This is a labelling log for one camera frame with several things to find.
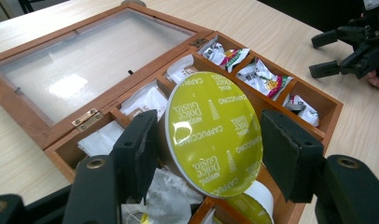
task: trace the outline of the glass lid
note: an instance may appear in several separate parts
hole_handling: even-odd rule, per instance
[[[125,9],[1,62],[0,76],[54,124],[192,35]]]

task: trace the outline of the wooden display box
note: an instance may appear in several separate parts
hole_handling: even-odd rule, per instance
[[[129,27],[125,29],[129,30],[122,34],[116,34],[119,38],[108,39],[109,37],[107,37],[105,42],[95,43],[102,38],[101,36],[109,36],[111,33],[120,30],[120,28],[115,27],[116,23],[111,23],[111,21],[124,23],[125,27]],[[260,111],[264,108],[281,111],[299,123],[327,148],[342,110],[343,105],[340,102],[252,50],[241,63],[228,73],[223,68],[209,62],[198,52],[202,46],[214,38],[226,49],[245,48],[224,34],[161,14],[146,7],[135,4],[115,7],[85,21],[0,53],[0,104],[45,150],[45,153],[66,178],[73,182],[77,164],[86,157],[86,154],[77,147],[77,142],[112,120],[116,120],[123,128],[126,128],[130,120],[119,111],[120,104],[149,82],[156,79],[161,90],[166,96],[169,96],[175,83],[164,76],[167,68],[178,59],[191,54],[194,58],[194,66],[198,70],[219,73],[238,85],[254,106],[259,117]],[[82,51],[79,55],[84,53],[83,57],[78,57],[75,55],[76,51],[73,52],[74,49],[78,49],[76,47],[78,43],[80,45],[85,43],[84,46],[80,46]],[[119,52],[110,52],[111,49],[126,46],[132,48],[123,50],[128,53],[127,55],[120,56]],[[88,51],[93,52],[92,50],[96,50],[97,53],[91,54],[91,56],[86,54]],[[293,77],[276,101],[264,96],[235,77],[241,68],[253,62],[255,58],[261,59],[273,73]],[[117,71],[115,66],[126,62],[127,67],[119,68]],[[39,68],[44,66],[47,67],[47,72],[42,71],[42,76],[38,76]],[[48,98],[48,94],[54,91],[51,86],[44,90],[46,91],[45,94],[40,93],[43,92],[42,90],[37,92],[39,91],[38,86],[42,86],[42,84],[38,85],[38,81],[48,82],[54,78],[48,77],[49,73],[54,75],[62,73],[65,76],[77,78],[78,75],[81,75],[77,73],[77,66],[82,66],[79,70],[85,67],[84,70],[80,70],[84,74],[93,73],[87,77],[89,82],[107,76],[106,74],[110,71],[119,72],[119,75],[123,75],[119,81],[109,84],[110,86],[100,90],[100,94],[93,98],[86,99],[79,104],[77,104],[76,99],[74,99],[74,104],[68,101],[68,104],[74,105],[72,110],[67,109],[68,106],[65,105],[67,102],[59,105],[59,100],[55,101],[53,97]],[[128,74],[129,70],[133,71],[132,75]],[[25,77],[23,78],[25,80],[21,80],[21,76],[29,74],[35,74],[33,79]],[[73,79],[68,84],[80,85],[81,80]],[[31,88],[19,83],[28,84]],[[65,91],[70,90],[68,84],[64,83]],[[100,84],[101,81],[95,81],[97,88]],[[318,111],[320,124],[317,128],[282,106],[284,99],[290,93],[299,94]],[[286,203],[265,168],[261,169],[258,180],[274,196],[275,223],[298,222],[303,204]],[[221,221],[242,223],[243,220],[246,220],[245,217],[241,217],[240,214],[233,211],[223,200],[207,198],[190,222],[197,223],[202,220],[202,217],[211,207],[218,209],[217,214],[220,214]]]

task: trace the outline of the brass latch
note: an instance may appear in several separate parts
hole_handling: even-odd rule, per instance
[[[193,42],[190,43],[190,45],[195,46],[196,48],[199,48],[203,44],[205,44],[207,40],[205,38],[197,38]]]
[[[84,115],[82,115],[79,119],[74,120],[71,122],[80,132],[85,131],[87,128],[89,128],[93,123],[95,123],[97,120],[101,119],[103,117],[103,114],[100,113],[97,109],[91,109]]]

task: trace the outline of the plastic wrapper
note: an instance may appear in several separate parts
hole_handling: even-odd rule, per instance
[[[166,105],[166,96],[158,88],[157,81],[154,80],[123,102],[119,111],[132,120],[142,112],[156,109],[159,120],[166,110]]]
[[[292,80],[292,77],[273,74],[260,59],[241,69],[236,77],[273,100]]]
[[[102,129],[78,142],[78,147],[88,156],[109,155],[124,129],[116,122],[108,123]]]
[[[146,214],[146,220],[152,224],[188,223],[190,206],[202,201],[203,196],[190,189],[183,179],[171,172],[156,169],[147,192],[147,205],[123,204],[122,218],[130,219],[131,223],[142,223],[139,220],[140,213],[143,216]]]
[[[229,49],[225,50],[221,44],[214,42],[203,52],[203,56],[212,63],[221,66],[228,72],[240,63],[248,54],[250,49]]]

